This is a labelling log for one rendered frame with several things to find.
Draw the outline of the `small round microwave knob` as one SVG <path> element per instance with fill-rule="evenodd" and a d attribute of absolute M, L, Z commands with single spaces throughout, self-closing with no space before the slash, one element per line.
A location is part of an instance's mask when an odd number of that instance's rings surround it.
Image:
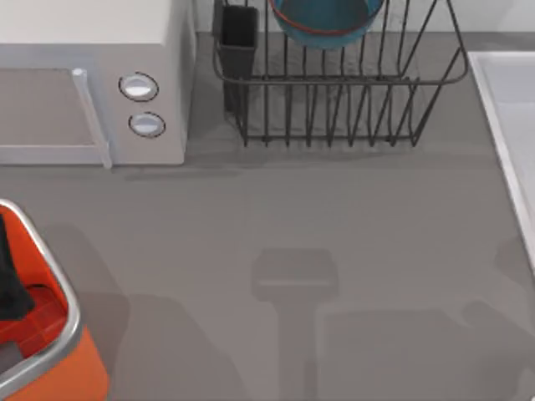
<path fill-rule="evenodd" d="M 153 139 L 166 131 L 166 122 L 155 113 L 144 112 L 129 117 L 130 130 L 142 138 Z"/>

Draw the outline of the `black cutlery holder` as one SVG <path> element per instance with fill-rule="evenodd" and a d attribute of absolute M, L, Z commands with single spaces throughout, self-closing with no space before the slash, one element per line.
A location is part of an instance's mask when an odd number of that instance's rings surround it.
<path fill-rule="evenodd" d="M 258 10 L 248 5 L 227 4 L 214 0 L 212 34 L 218 45 L 223 72 L 224 108 L 228 113 L 241 112 L 242 86 L 233 80 L 249 81 L 257 50 Z"/>

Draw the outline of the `large round microwave knob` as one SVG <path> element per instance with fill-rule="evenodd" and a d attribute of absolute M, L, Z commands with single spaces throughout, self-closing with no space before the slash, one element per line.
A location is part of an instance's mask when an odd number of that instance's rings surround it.
<path fill-rule="evenodd" d="M 159 93 L 159 85 L 156 80 L 142 72 L 121 77 L 118 85 L 120 92 L 134 102 L 150 102 Z"/>

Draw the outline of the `blue bowl with red rim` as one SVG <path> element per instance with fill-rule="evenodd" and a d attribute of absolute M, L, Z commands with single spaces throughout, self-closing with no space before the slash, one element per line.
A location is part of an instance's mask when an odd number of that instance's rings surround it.
<path fill-rule="evenodd" d="M 362 38 L 385 0 L 267 0 L 281 30 L 296 43 L 338 49 Z"/>

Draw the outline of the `pale microwave oven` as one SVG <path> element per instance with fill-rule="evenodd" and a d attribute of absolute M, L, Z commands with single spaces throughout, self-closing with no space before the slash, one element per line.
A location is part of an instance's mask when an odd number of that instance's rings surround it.
<path fill-rule="evenodd" d="M 195 63 L 192 0 L 0 0 L 0 68 L 85 69 L 113 166 L 182 164 Z M 135 72 L 158 83 L 150 102 L 120 92 Z M 166 122 L 162 135 L 130 130 L 144 112 Z"/>

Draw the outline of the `microwave oven door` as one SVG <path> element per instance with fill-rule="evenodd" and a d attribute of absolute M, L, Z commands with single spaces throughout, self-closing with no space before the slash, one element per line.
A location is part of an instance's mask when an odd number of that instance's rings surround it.
<path fill-rule="evenodd" d="M 0 165 L 103 165 L 71 71 L 0 68 Z"/>

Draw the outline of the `orange bin with metal rim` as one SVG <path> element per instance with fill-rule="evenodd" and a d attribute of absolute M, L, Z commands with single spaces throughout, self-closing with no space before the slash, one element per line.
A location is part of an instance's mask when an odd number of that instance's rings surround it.
<path fill-rule="evenodd" d="M 29 216 L 0 198 L 0 271 L 32 303 L 0 302 L 0 401 L 110 401 L 77 294 Z"/>

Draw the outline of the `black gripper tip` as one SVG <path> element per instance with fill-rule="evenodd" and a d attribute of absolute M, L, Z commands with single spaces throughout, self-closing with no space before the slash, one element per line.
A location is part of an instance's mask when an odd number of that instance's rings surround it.
<path fill-rule="evenodd" d="M 0 322 L 22 320 L 34 307 L 14 266 L 6 224 L 0 215 Z"/>

